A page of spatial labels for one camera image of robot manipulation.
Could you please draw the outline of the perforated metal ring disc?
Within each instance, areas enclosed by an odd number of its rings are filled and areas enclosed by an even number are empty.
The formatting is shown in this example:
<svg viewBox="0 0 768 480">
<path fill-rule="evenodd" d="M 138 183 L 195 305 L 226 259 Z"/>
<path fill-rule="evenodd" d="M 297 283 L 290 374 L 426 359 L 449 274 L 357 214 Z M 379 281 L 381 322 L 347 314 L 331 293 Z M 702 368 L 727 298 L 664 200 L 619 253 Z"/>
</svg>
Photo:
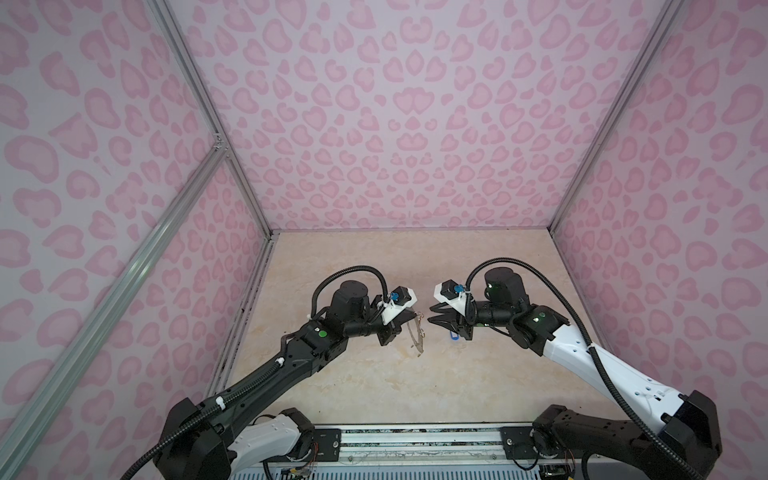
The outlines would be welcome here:
<svg viewBox="0 0 768 480">
<path fill-rule="evenodd" d="M 418 357 L 422 356 L 425 351 L 425 332 L 422 328 L 422 320 L 424 316 L 422 313 L 417 312 L 416 316 L 406 323 L 409 336 L 411 338 L 412 347 L 416 350 Z"/>
</svg>

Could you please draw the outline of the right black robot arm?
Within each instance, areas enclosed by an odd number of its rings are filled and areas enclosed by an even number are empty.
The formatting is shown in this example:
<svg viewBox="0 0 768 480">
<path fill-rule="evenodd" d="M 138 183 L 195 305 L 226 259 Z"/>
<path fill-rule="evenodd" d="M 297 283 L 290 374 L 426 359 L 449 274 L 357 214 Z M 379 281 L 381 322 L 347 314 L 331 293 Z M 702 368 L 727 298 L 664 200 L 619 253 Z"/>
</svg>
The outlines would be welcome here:
<svg viewBox="0 0 768 480">
<path fill-rule="evenodd" d="M 564 295 L 535 268 L 536 276 L 566 309 L 534 303 L 516 272 L 520 261 L 496 258 L 473 270 L 469 282 L 446 280 L 434 288 L 430 323 L 467 341 L 483 327 L 578 376 L 625 414 L 611 420 L 552 404 L 531 424 L 524 449 L 537 460 L 563 457 L 589 471 L 601 456 L 642 471 L 650 479 L 705 479 L 723 451 L 717 408 L 705 394 L 684 394 L 625 363 L 592 341 Z"/>
</svg>

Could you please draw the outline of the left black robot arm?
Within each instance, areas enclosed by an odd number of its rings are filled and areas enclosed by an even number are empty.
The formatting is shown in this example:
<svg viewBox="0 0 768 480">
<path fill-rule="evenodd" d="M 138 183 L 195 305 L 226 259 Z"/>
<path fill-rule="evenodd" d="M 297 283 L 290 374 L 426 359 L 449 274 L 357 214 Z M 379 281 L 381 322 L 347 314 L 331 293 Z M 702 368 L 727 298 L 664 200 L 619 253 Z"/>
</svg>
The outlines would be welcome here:
<svg viewBox="0 0 768 480">
<path fill-rule="evenodd" d="M 153 464 L 165 479 L 227 479 L 267 460 L 310 462 L 315 428 L 295 408 L 257 418 L 292 387 L 344 353 L 350 339 L 374 336 L 385 346 L 415 319 L 415 292 L 399 286 L 369 298 L 367 287 L 343 282 L 329 306 L 281 338 L 278 352 L 245 378 L 199 403 L 185 398 L 168 413 L 157 443 L 123 473 Z"/>
</svg>

